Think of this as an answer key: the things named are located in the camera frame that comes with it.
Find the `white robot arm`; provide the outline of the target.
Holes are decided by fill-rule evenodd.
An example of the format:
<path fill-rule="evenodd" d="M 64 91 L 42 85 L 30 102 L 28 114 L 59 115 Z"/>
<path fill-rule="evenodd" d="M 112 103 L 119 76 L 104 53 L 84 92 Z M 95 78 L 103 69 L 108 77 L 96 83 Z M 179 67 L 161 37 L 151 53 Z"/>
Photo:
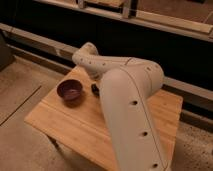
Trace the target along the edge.
<path fill-rule="evenodd" d="M 72 56 L 100 83 L 101 108 L 120 171 L 171 171 L 147 99 L 163 85 L 159 64 L 134 57 L 107 57 L 87 42 Z"/>

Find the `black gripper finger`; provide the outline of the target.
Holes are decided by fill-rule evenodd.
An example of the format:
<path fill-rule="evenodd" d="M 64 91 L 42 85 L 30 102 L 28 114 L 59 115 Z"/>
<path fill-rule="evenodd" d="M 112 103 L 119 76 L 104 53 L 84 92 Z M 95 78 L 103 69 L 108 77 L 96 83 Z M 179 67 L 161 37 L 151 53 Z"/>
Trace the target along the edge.
<path fill-rule="evenodd" d="M 91 91 L 96 97 L 100 96 L 99 88 L 97 87 L 96 84 L 91 84 Z"/>

